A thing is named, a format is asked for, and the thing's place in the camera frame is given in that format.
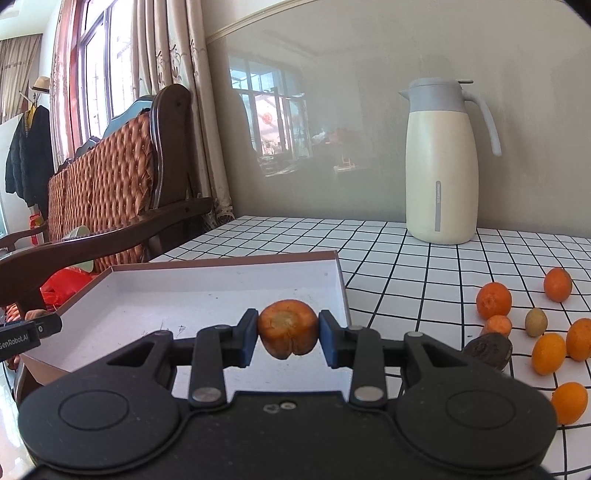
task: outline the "checkered tablecloth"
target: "checkered tablecloth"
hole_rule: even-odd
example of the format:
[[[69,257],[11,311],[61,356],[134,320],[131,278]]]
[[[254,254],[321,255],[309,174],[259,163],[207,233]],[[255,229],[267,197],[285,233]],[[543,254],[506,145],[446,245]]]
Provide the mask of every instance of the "checkered tablecloth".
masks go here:
[[[591,242],[566,235],[478,229],[468,243],[444,247],[413,238],[403,223],[244,216],[168,252],[155,261],[242,257],[338,250],[354,324],[383,338],[401,339],[419,330],[462,349],[482,329],[476,312],[479,288],[505,284],[513,296],[509,314],[514,353],[506,373],[550,396],[556,386],[577,381],[591,390],[591,367],[567,358],[556,374],[533,372],[535,339],[524,331],[536,306],[548,317],[548,331],[566,335],[581,317],[591,317]],[[544,295],[543,278],[564,267],[574,280],[562,304]],[[387,369],[388,394],[401,389],[400,371]],[[564,480],[591,476],[591,406],[572,426],[562,427],[544,466]]]

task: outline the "thermos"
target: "thermos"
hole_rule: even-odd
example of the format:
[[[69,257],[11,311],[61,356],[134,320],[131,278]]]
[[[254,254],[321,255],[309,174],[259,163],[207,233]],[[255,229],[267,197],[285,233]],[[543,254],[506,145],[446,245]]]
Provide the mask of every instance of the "thermos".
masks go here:
[[[462,89],[471,80],[423,78],[400,95],[410,101],[406,145],[406,212],[410,234],[425,242],[470,240],[478,218],[478,157],[465,102],[477,104],[491,136],[501,144],[484,100]]]

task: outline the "red circular decoration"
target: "red circular decoration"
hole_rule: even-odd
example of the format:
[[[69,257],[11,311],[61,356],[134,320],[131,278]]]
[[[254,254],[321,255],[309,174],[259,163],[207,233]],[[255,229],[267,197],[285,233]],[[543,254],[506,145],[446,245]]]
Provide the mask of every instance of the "red circular decoration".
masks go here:
[[[262,116],[262,122],[265,125],[271,125],[273,123],[273,116],[269,112],[264,113]]]

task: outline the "hand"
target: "hand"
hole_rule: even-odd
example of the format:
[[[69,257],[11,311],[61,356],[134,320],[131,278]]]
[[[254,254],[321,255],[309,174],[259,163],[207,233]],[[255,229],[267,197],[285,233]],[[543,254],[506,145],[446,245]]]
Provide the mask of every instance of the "hand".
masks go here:
[[[44,315],[48,315],[49,312],[46,310],[29,310],[25,314],[25,320],[34,320],[39,317],[43,317]],[[16,371],[18,368],[18,364],[21,362],[21,356],[15,355],[11,359],[8,360],[8,369]]]

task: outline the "dark jacket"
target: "dark jacket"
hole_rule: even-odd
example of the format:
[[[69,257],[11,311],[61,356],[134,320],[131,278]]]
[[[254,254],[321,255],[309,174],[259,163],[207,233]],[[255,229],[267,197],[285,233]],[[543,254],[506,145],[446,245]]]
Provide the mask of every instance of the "dark jacket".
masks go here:
[[[23,115],[12,137],[6,161],[6,191],[16,193],[29,207],[37,204],[47,219],[47,184],[52,175],[49,110],[38,106],[28,134]]]

